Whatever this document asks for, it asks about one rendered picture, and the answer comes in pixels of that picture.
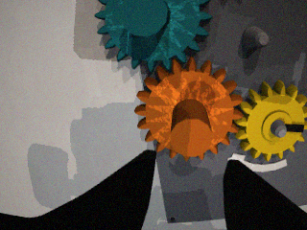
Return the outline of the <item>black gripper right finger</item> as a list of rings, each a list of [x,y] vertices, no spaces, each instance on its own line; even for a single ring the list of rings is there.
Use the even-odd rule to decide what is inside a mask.
[[[224,173],[227,230],[307,230],[307,212],[239,160]]]

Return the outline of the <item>teal gear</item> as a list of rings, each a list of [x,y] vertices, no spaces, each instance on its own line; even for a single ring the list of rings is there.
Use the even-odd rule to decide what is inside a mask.
[[[106,26],[97,35],[110,34],[105,49],[118,46],[118,61],[130,55],[131,69],[147,61],[150,72],[161,60],[166,69],[172,70],[172,57],[187,62],[185,47],[200,50],[195,35],[208,33],[200,22],[212,19],[212,15],[200,11],[210,0],[99,0],[106,5],[104,11],[95,14],[105,20]]]

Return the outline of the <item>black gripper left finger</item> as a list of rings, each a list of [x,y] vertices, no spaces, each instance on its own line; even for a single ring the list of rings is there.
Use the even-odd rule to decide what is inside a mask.
[[[35,218],[0,214],[0,230],[142,230],[156,150],[146,149],[83,195]]]

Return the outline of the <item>yellow gear with black stripe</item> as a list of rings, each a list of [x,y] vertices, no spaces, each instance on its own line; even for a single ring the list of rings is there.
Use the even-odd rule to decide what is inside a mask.
[[[285,89],[283,81],[278,80],[272,88],[262,81],[261,93],[248,90],[250,103],[239,103],[242,107],[242,119],[234,120],[239,131],[234,131],[235,138],[242,139],[242,150],[250,149],[250,157],[256,158],[261,152],[266,161],[276,154],[283,160],[283,150],[295,152],[295,142],[304,142],[303,129],[307,129],[307,97],[298,92],[295,85]],[[272,134],[272,122],[283,120],[287,134],[283,138]]]

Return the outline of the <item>grey square board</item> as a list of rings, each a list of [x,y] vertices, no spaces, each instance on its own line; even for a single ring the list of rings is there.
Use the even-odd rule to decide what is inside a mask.
[[[197,69],[204,61],[211,61],[211,76],[216,70],[225,70],[226,81],[237,81],[230,95],[242,97],[249,104],[248,90],[260,95],[262,81],[273,91],[277,81],[298,88],[297,95],[307,97],[307,0],[210,0],[200,7],[212,19],[200,22],[208,33],[195,35],[200,50],[184,53],[195,58]],[[222,83],[222,84],[223,84]],[[218,154],[208,149],[201,160],[183,154],[170,157],[170,150],[157,152],[162,202],[168,223],[199,222],[205,219],[225,219],[224,173],[227,157],[239,153],[252,164],[273,164],[287,158],[287,166],[272,172],[255,172],[272,184],[277,191],[296,204],[307,204],[307,129],[304,142],[295,142],[295,152],[283,150],[283,160],[276,154],[266,161],[260,153],[250,157],[250,149],[241,149],[242,139],[228,131],[229,146],[216,143]]]

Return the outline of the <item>orange gear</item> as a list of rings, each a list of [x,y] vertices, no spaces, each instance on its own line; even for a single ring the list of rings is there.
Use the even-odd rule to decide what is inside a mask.
[[[176,58],[172,60],[173,73],[157,66],[160,80],[146,77],[151,91],[138,91],[143,101],[134,112],[146,116],[138,123],[138,129],[149,129],[146,142],[156,139],[157,152],[168,149],[170,157],[183,154],[198,156],[211,150],[218,154],[216,143],[229,146],[228,131],[239,131],[231,120],[243,118],[242,110],[235,104],[242,102],[239,95],[230,95],[237,88],[237,81],[227,80],[225,70],[216,70],[211,76],[211,61],[204,61],[197,69],[194,57],[189,57],[187,69],[181,69]],[[222,84],[223,83],[223,84]]]

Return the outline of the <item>white curved arrow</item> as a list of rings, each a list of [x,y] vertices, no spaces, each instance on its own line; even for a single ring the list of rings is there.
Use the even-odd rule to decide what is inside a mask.
[[[227,157],[227,161],[231,160],[239,160],[242,162],[242,164],[247,165],[247,168],[251,169],[253,172],[263,173],[263,172],[272,172],[272,170],[279,170],[281,168],[285,168],[287,166],[287,158],[283,161],[279,162],[273,162],[273,164],[252,164],[252,162],[249,161],[243,161],[245,160],[244,154],[239,153],[233,153],[230,157]]]

